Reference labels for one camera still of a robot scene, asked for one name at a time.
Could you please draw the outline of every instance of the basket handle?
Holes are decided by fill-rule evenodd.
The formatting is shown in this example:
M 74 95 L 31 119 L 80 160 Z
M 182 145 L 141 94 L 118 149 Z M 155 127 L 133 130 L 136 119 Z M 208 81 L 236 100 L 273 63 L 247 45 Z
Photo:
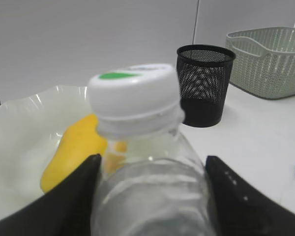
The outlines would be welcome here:
M 264 57 L 264 56 L 266 55 L 266 53 L 267 53 L 267 49 L 266 49 L 263 45 L 261 45 L 260 43 L 258 43 L 257 41 L 255 41 L 254 39 L 251 39 L 251 38 L 249 38 L 249 37 L 244 37 L 244 36 L 234 37 L 234 38 L 232 38 L 232 37 L 228 37 L 228 40 L 230 41 L 231 46 L 232 46 L 233 49 L 235 49 L 235 50 L 237 50 L 237 51 L 240 51 L 240 52 L 242 52 L 242 53 L 245 53 L 245 54 L 248 54 L 248 55 L 251 55 L 251 56 L 257 57 L 257 58 L 262 58 L 262 57 Z M 242 49 L 236 47 L 233 43 L 234 43 L 234 42 L 237 42 L 237 41 L 240 41 L 240 42 L 242 42 L 242 41 L 246 41 L 246 42 L 248 42 L 248 43 L 250 43 L 250 44 L 255 45 L 256 47 L 258 47 L 258 48 L 261 49 L 261 54 L 260 54 L 260 55 L 256 55 L 256 54 L 253 54 L 253 53 L 250 53 L 250 52 L 246 52 L 245 50 L 242 50 Z

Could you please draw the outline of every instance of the white wall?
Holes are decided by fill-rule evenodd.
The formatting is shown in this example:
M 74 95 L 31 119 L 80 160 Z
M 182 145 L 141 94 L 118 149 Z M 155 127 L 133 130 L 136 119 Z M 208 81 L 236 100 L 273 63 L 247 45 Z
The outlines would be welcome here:
M 197 0 L 0 0 L 0 99 L 96 73 L 176 63 L 190 44 Z
M 196 43 L 225 46 L 228 32 L 295 23 L 295 0 L 200 0 Z

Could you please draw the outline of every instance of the water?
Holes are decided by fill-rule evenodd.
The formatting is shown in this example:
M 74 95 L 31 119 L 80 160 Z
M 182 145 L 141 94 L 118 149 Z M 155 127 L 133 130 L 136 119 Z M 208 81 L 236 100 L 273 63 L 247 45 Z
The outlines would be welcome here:
M 96 191 L 92 236 L 214 236 L 207 184 L 167 158 L 127 164 Z

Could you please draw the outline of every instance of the white table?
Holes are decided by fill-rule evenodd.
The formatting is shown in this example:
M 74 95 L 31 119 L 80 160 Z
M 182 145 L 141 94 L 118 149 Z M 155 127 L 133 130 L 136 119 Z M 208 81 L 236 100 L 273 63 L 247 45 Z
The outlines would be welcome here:
M 295 96 L 263 100 L 230 85 L 219 124 L 182 125 L 181 131 L 204 163 L 208 155 L 219 156 L 252 186 L 295 213 Z

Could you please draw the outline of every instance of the black object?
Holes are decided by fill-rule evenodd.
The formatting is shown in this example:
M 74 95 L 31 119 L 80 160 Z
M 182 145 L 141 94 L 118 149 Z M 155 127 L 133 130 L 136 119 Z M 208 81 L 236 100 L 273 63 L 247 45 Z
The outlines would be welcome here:
M 89 236 L 100 155 L 88 157 L 47 194 L 0 221 L 0 236 Z
M 184 124 L 209 127 L 220 122 L 235 59 L 232 51 L 210 45 L 177 50 L 177 74 Z
M 223 236 L 295 236 L 295 214 L 279 206 L 216 156 L 206 160 Z

